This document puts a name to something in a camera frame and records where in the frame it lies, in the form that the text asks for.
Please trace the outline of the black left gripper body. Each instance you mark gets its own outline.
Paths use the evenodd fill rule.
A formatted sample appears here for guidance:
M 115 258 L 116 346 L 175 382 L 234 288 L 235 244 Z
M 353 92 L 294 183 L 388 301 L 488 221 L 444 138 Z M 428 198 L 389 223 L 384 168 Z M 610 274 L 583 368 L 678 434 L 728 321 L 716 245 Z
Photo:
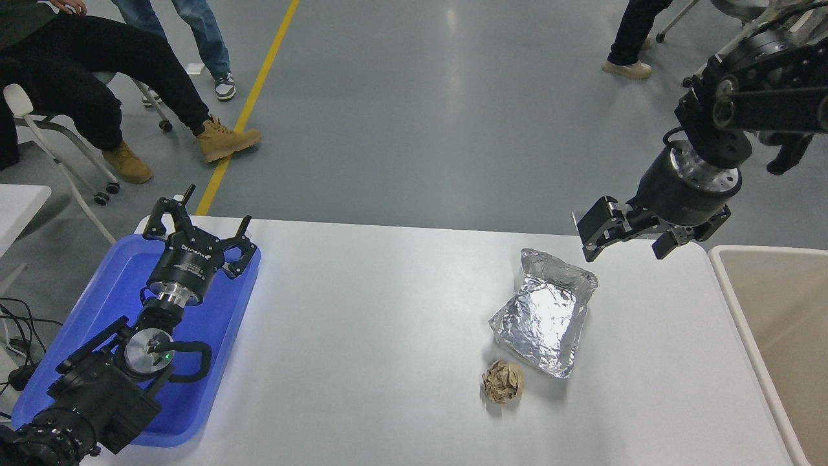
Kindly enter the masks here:
M 202 303 L 218 268 L 224 265 L 224 252 L 219 250 L 218 242 L 218 237 L 199 228 L 169 235 L 147 279 L 151 292 L 160 294 L 165 288 L 177 286 L 189 291 L 187 303 Z

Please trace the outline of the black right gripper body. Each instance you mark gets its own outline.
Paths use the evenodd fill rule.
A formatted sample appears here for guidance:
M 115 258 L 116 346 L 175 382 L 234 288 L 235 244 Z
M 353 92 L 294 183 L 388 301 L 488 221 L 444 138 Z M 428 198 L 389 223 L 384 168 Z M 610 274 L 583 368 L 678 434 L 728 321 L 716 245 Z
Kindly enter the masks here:
M 695 150 L 663 148 L 627 201 L 672 225 L 692 227 L 714 216 L 735 195 L 735 170 L 707 163 Z

